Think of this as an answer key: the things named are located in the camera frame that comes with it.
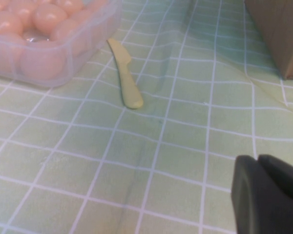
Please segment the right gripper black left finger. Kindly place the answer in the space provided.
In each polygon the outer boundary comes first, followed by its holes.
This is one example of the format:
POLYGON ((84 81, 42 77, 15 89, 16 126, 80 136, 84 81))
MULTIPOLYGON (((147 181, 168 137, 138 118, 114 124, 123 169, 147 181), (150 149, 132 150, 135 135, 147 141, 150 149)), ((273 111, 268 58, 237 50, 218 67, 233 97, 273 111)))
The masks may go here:
POLYGON ((251 156, 238 156, 231 187, 239 234, 293 234, 293 199, 251 156))

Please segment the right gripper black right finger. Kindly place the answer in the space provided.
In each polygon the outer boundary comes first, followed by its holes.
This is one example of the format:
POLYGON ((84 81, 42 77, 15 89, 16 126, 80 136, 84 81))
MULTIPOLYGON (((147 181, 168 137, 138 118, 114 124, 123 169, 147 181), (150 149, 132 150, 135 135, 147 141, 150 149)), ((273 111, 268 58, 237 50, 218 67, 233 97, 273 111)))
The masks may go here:
POLYGON ((293 166, 271 155, 259 155, 258 162, 278 188, 293 199, 293 166))

